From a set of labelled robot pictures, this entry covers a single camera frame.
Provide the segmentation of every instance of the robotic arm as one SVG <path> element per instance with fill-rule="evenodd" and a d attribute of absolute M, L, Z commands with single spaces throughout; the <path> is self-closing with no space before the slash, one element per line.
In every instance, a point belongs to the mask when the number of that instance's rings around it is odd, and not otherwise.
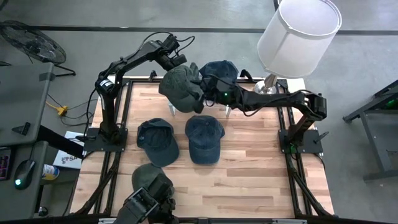
<path fill-rule="evenodd" d="M 123 75 L 146 61 L 154 60 L 166 71 L 187 62 L 184 55 L 169 57 L 179 46 L 177 39 L 171 34 L 163 42 L 149 40 L 135 53 L 121 57 L 98 75 L 95 88 L 101 97 L 103 115 L 98 134 L 104 140 L 111 144 L 117 144 L 120 141 L 119 128 L 115 123 L 114 99 L 122 88 Z M 115 83 L 108 79 L 111 74 L 116 76 Z"/>
<path fill-rule="evenodd" d="M 178 218 L 172 215 L 173 192 L 172 181 L 159 174 L 148 189 L 141 187 L 124 201 L 113 224 L 140 224 L 146 218 L 149 223 L 178 224 Z"/>
<path fill-rule="evenodd" d="M 303 146 L 304 132 L 315 122 L 326 118 L 326 99 L 321 94 L 314 94 L 307 90 L 299 90 L 294 93 L 260 95 L 253 91 L 247 91 L 239 85 L 232 84 L 229 80 L 218 78 L 214 75 L 206 75 L 201 81 L 192 81 L 200 85 L 204 94 L 203 101 L 211 100 L 215 103 L 229 106 L 231 109 L 247 111 L 259 111 L 263 107 L 294 107 L 301 111 L 303 117 L 300 121 L 289 126 L 289 134 L 286 141 L 295 146 Z"/>

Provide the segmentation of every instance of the baseball cap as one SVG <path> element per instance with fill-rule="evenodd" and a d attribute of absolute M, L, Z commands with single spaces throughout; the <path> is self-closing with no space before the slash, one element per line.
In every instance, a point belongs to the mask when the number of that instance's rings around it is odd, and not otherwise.
<path fill-rule="evenodd" d="M 225 135 L 221 123 L 212 116 L 193 116 L 185 125 L 189 139 L 189 155 L 192 162 L 211 165 L 218 162 L 221 138 Z"/>
<path fill-rule="evenodd" d="M 150 184 L 155 180 L 158 174 L 164 174 L 163 170 L 153 164 L 144 164 L 139 166 L 131 176 L 132 188 L 138 190 L 141 187 L 148 190 Z"/>
<path fill-rule="evenodd" d="M 203 66 L 199 72 L 206 76 L 208 74 L 212 74 L 217 76 L 218 78 L 227 78 L 232 83 L 236 83 L 238 79 L 238 69 L 235 65 L 227 60 L 217 61 L 217 62 L 209 62 L 205 66 Z"/>
<path fill-rule="evenodd" d="M 192 112 L 203 92 L 200 86 L 191 81 L 200 79 L 195 63 L 190 67 L 179 65 L 164 75 L 159 84 L 159 93 L 165 95 L 177 110 L 183 113 Z"/>
<path fill-rule="evenodd" d="M 161 118 L 145 121 L 138 127 L 137 146 L 144 149 L 153 165 L 170 165 L 180 155 L 173 133 L 172 125 Z"/>

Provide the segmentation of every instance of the computer mouse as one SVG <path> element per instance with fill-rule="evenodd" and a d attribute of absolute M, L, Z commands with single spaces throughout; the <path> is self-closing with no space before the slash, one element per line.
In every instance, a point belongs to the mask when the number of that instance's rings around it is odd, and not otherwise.
<path fill-rule="evenodd" d="M 32 182 L 32 174 L 35 167 L 35 161 L 25 160 L 22 161 L 15 171 L 14 184 L 18 190 L 24 190 Z"/>

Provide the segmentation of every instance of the keyboard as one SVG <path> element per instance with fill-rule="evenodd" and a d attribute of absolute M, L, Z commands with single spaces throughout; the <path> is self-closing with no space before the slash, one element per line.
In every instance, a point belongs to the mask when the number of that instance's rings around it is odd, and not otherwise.
<path fill-rule="evenodd" d="M 0 181 L 10 179 L 13 150 L 10 147 L 0 147 Z"/>

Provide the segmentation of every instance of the paper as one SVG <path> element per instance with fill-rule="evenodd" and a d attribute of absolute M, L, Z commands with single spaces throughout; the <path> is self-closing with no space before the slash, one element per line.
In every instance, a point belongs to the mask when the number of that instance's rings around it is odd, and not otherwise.
<path fill-rule="evenodd" d="M 77 144 L 84 146 L 84 143 L 75 139 L 76 136 L 82 136 L 82 133 L 76 133 L 73 131 L 67 131 L 65 134 L 65 138 L 69 139 L 70 141 L 75 141 Z M 81 159 L 71 156 L 67 154 L 66 152 L 63 152 L 61 150 L 58 150 L 58 154 L 54 159 L 53 166 L 59 166 L 59 167 L 67 167 L 67 168 L 72 168 L 72 169 L 80 169 L 81 168 Z"/>

